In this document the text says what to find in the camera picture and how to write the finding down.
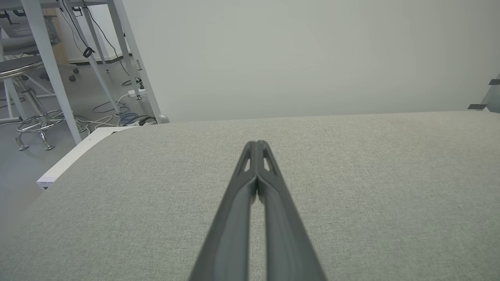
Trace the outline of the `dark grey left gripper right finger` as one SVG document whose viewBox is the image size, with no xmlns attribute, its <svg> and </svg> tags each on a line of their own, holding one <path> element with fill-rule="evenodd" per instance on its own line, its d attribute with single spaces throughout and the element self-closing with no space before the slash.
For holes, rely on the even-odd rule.
<svg viewBox="0 0 500 281">
<path fill-rule="evenodd" d="M 269 281 L 325 281 L 309 235 L 267 142 L 257 141 L 257 191 L 265 208 Z"/>
</svg>

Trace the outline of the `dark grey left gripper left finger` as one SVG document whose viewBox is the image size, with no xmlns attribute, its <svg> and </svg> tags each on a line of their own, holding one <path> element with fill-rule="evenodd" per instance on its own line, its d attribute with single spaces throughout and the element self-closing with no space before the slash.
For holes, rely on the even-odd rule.
<svg viewBox="0 0 500 281">
<path fill-rule="evenodd" d="M 246 281 L 250 209 L 257 184 L 257 143 L 245 144 L 189 279 Z"/>
</svg>

